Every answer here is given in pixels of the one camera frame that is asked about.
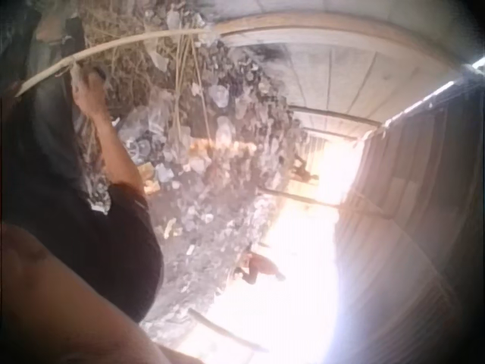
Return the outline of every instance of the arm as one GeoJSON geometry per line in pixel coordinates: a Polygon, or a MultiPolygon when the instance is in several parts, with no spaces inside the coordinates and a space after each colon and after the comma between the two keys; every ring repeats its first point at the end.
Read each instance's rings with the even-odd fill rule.
{"type": "Polygon", "coordinates": [[[42,362],[170,364],[120,310],[26,231],[2,224],[2,340],[42,362]]]}
{"type": "Polygon", "coordinates": [[[302,164],[303,168],[305,168],[306,162],[302,157],[300,157],[298,154],[295,154],[295,160],[299,161],[302,164]]]}
{"type": "Polygon", "coordinates": [[[117,136],[105,102],[102,79],[92,71],[82,74],[79,66],[71,71],[73,98],[81,112],[92,120],[98,132],[108,179],[112,184],[126,184],[144,196],[143,182],[138,168],[117,136]]]}

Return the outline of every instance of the ceiling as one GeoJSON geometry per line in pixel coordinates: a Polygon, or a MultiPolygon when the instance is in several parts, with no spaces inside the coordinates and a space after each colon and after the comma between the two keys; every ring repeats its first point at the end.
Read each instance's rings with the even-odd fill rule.
{"type": "Polygon", "coordinates": [[[259,57],[304,127],[345,136],[362,137],[483,56],[479,32],[446,0],[194,5],[221,24],[226,44],[259,57]]]}

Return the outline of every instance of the metal wall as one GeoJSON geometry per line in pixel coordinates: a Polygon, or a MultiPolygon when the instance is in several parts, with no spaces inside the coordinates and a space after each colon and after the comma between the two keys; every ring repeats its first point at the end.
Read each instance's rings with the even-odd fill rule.
{"type": "Polygon", "coordinates": [[[328,362],[443,362],[483,318],[485,82],[454,85],[365,141],[336,228],[328,362]]]}

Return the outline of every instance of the garbage pile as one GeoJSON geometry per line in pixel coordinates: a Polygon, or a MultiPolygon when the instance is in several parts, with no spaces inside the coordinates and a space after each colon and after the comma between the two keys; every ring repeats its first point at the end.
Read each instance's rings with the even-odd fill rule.
{"type": "MultiPolygon", "coordinates": [[[[143,10],[146,29],[207,26],[183,5],[143,10]]],[[[116,124],[139,166],[164,254],[164,285],[142,326],[171,345],[193,324],[187,309],[204,312],[238,255],[268,230],[277,199],[257,187],[284,187],[300,132],[242,49],[209,36],[166,39],[163,48],[178,47],[169,49],[172,58],[159,46],[143,51],[164,82],[116,124]]]]}

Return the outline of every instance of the black shirt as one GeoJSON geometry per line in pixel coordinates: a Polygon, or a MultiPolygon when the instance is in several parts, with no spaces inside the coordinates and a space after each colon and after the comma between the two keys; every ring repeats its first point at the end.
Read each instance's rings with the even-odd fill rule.
{"type": "Polygon", "coordinates": [[[109,187],[107,215],[48,167],[18,158],[2,144],[2,220],[35,236],[100,295],[140,322],[163,279],[160,247],[146,200],[127,186],[109,187]]]}

